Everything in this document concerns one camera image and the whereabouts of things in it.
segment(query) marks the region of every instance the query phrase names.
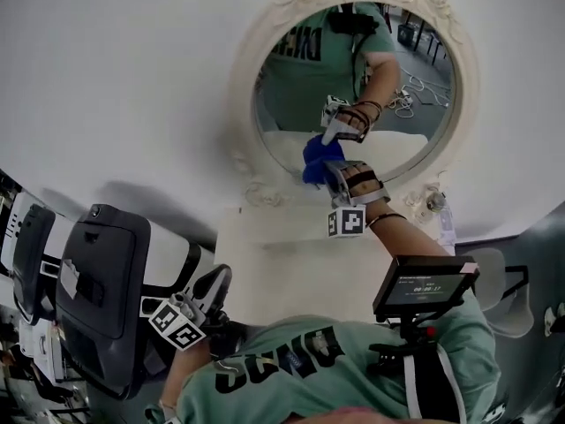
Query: white wall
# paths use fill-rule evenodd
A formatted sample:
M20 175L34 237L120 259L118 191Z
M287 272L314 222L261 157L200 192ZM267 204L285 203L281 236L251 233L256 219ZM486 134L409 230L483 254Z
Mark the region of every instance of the white wall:
M0 0L0 167L48 202L212 238L241 201L219 142L230 65L267 1ZM451 2L483 85L449 195L459 234L518 233L565 199L565 0Z

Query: black strap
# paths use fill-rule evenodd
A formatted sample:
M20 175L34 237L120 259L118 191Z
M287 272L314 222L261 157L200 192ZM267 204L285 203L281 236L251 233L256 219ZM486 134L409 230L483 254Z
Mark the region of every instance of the black strap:
M353 95L355 96L356 101L358 101L358 99L359 99L359 95L357 93L357 87L355 86L356 85L355 82L357 81L357 71L355 70L355 63L357 62L357 55L359 55L359 52L361 51L363 44L365 44L365 41L367 39L369 39L369 36L371 36L371 34L374 34L375 32L368 33L365 36L363 36L363 39L359 42L359 44L355 48L353 55L351 55L351 81L352 81L352 85L353 85Z
M443 371L438 353L421 352L413 356L416 392L422 418L461 422L456 395Z
M351 122L351 120L353 118L356 118L356 119L358 119L359 121L361 121L365 124L365 128L371 126L371 120L361 110L353 111L353 110L349 110L348 108L344 108L344 109L339 110L339 112L337 114L338 115L347 115L348 117L350 117L349 122Z
M353 14L353 4L341 4L343 14Z
M366 182L366 181L369 181L369 180L377 180L378 181L377 177L374 175L373 170L363 171L363 172L356 174L355 176L351 176L350 178L345 179L345 183L347 184L347 186L351 190L354 186L358 186L362 182Z

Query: mint green t-shirt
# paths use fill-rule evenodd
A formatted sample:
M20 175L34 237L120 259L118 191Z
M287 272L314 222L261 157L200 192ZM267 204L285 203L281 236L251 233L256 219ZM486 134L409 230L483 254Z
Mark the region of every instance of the mint green t-shirt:
M373 3L355 4L358 14L379 22L376 33L364 42L356 61L356 89L361 95L365 52L394 50L387 24ZM328 95L354 103L349 34L332 32L328 14L317 12L294 26L273 48L263 65L259 97L262 108L281 130L320 131L322 109ZM355 36L360 42L362 35Z
M494 338L469 291L464 303L431 324L448 353L470 424L491 405L499 368ZM342 407L370 407L409 418L404 377L369 375L379 359L369 345L402 345L396 331L362 322L296 317L265 328L234 356L189 376L177 403L183 424L280 424ZM154 407L153 422L163 421Z

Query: mirror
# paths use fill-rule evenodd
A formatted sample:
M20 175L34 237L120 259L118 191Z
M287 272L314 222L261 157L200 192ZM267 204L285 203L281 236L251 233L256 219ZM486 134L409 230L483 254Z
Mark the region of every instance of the mirror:
M363 143L340 140L345 158L368 163L386 181L440 139L452 79L448 50L427 21L386 4L342 4L304 19L274 46L255 82L254 113L268 152L298 182L306 142L325 132L328 96L347 101L354 113L378 118ZM382 111L355 105L367 101Z

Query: bracelet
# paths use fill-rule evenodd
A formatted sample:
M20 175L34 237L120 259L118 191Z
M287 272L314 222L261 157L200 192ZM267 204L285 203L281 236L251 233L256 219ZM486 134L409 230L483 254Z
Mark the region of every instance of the bracelet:
M361 102L357 102L353 105L353 107L355 107L356 105L363 105L363 104L367 104L367 105L372 105L375 109L377 109L377 111L379 111L379 114L377 115L377 117L374 119L373 122L375 122L377 119L380 118L380 114L382 113L382 106L378 103L378 102L373 102L373 101L361 101Z
M391 216L400 216L401 218L406 220L405 216L401 216L400 214L397 214L396 212L387 212L386 214L380 214L379 216L374 218L370 223L367 224L366 228L370 228L371 226L373 226L375 223L379 222L380 220L384 220L385 218L389 218Z

